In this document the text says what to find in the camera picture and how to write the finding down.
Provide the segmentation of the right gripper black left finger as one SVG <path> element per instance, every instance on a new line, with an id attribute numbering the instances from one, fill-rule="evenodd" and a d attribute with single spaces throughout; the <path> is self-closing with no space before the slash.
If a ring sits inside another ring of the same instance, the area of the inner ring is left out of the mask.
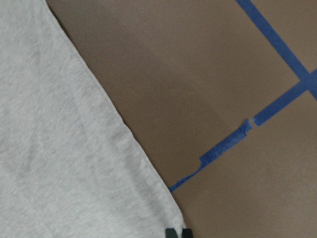
<path id="1" fill-rule="evenodd" d="M 178 238 L 178 234 L 174 228 L 166 228 L 165 238 Z"/>

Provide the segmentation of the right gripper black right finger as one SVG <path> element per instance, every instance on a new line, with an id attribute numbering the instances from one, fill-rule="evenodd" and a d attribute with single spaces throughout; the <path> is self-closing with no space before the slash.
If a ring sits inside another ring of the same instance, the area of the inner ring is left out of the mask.
<path id="1" fill-rule="evenodd" d="M 182 229 L 181 238 L 193 238 L 193 231 L 190 228 Z"/>

